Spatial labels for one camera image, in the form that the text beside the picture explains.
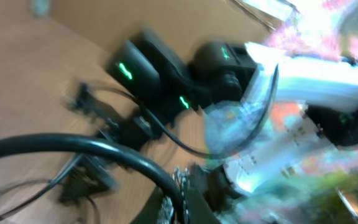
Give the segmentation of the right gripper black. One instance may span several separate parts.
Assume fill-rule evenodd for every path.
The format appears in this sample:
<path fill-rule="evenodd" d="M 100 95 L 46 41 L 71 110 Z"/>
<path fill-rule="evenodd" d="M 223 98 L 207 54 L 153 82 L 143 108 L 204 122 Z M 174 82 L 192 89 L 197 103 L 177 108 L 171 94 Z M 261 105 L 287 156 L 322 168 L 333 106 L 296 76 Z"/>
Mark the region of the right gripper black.
<path fill-rule="evenodd" d="M 127 118 L 123 118 L 109 104 L 97 99 L 94 92 L 108 91 L 125 96 L 134 103 L 139 101 L 134 96 L 112 86 L 90 85 L 79 82 L 71 88 L 67 97 L 67 109 L 83 115 L 90 123 L 100 119 L 103 125 L 98 128 L 97 138 L 122 144 L 132 149 L 142 149 L 149 141 L 159 140 L 162 131 L 147 120 L 140 108 L 135 109 Z"/>

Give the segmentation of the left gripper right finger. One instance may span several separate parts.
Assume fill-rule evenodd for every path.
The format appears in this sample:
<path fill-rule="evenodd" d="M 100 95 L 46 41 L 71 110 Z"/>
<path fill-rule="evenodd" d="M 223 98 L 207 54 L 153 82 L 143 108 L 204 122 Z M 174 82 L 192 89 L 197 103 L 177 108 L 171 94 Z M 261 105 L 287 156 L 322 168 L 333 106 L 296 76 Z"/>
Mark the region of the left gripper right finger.
<path fill-rule="evenodd" d="M 191 182 L 190 171 L 178 170 L 178 183 L 183 198 L 181 213 L 185 224 L 220 224 L 202 194 Z"/>

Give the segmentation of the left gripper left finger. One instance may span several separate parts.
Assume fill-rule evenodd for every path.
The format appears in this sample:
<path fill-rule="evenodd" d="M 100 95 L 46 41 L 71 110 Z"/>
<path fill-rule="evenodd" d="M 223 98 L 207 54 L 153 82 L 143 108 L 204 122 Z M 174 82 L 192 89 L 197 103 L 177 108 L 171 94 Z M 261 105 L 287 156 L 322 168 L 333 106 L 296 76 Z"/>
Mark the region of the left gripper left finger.
<path fill-rule="evenodd" d="M 156 187 L 131 224 L 172 223 L 174 211 L 170 198 Z"/>

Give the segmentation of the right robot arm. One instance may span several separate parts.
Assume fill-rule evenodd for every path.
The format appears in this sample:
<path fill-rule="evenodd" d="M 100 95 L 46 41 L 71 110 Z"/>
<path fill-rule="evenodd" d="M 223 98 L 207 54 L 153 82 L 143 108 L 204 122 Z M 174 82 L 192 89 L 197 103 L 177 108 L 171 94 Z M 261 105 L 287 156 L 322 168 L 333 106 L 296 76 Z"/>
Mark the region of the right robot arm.
<path fill-rule="evenodd" d="M 95 87 L 84 82 L 67 106 L 102 119 L 106 129 L 99 138 L 139 150 L 161 138 L 182 111 L 240 102 L 249 94 L 257 64 L 244 49 L 227 42 L 207 43 L 194 61 L 185 64 L 151 30 L 143 30 L 122 43 L 106 72 L 139 106 L 128 118 L 97 100 L 92 94 Z"/>

